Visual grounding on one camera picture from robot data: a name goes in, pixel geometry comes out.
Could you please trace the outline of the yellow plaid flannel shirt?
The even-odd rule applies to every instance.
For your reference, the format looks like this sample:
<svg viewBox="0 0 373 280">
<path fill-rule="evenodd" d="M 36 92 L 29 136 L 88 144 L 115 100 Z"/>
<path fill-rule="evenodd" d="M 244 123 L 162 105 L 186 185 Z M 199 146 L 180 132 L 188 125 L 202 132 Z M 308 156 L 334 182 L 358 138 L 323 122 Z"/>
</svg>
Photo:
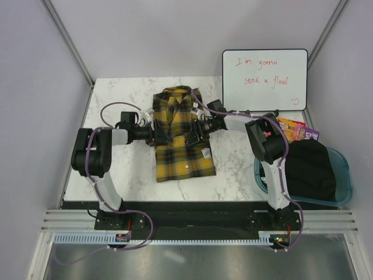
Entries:
<svg viewBox="0 0 373 280">
<path fill-rule="evenodd" d="M 171 142 L 155 148 L 158 183 L 216 175 L 209 141 L 187 147 L 192 122 L 199 119 L 193 110 L 202 109 L 194 106 L 196 99 L 202 101 L 199 89 L 189 86 L 167 87 L 153 95 L 154 120 L 171 138 Z"/>
</svg>

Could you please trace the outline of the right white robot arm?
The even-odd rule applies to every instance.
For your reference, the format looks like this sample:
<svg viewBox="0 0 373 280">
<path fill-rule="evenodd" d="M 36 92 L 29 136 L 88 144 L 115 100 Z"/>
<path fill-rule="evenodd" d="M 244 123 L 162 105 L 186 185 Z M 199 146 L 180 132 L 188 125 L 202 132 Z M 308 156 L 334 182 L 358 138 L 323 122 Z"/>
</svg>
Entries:
<svg viewBox="0 0 373 280">
<path fill-rule="evenodd" d="M 288 222 L 290 211 L 285 174 L 288 140 L 273 113 L 250 115 L 239 111 L 226 111 L 220 100 L 205 106 L 211 117 L 192 121 L 186 146 L 192 147 L 209 139 L 218 130 L 238 131 L 248 135 L 255 158 L 262 163 L 268 189 L 268 204 L 272 210 L 267 214 L 267 223 L 272 229 L 281 229 Z"/>
</svg>

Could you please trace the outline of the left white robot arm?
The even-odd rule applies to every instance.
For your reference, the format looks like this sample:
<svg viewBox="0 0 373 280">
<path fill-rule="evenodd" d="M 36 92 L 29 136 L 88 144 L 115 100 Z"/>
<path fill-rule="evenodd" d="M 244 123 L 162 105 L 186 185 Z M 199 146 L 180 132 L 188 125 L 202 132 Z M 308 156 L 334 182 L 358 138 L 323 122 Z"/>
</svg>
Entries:
<svg viewBox="0 0 373 280">
<path fill-rule="evenodd" d="M 114 229 L 123 229 L 128 223 L 123 199 L 118 194 L 110 175 L 112 148 L 145 141 L 149 146 L 162 146 L 172 142 L 160 124 L 153 120 L 141 126 L 136 123 L 138 113 L 121 113 L 113 127 L 78 130 L 71 156 L 72 168 L 93 185 L 100 210 L 109 212 L 108 223 Z"/>
</svg>

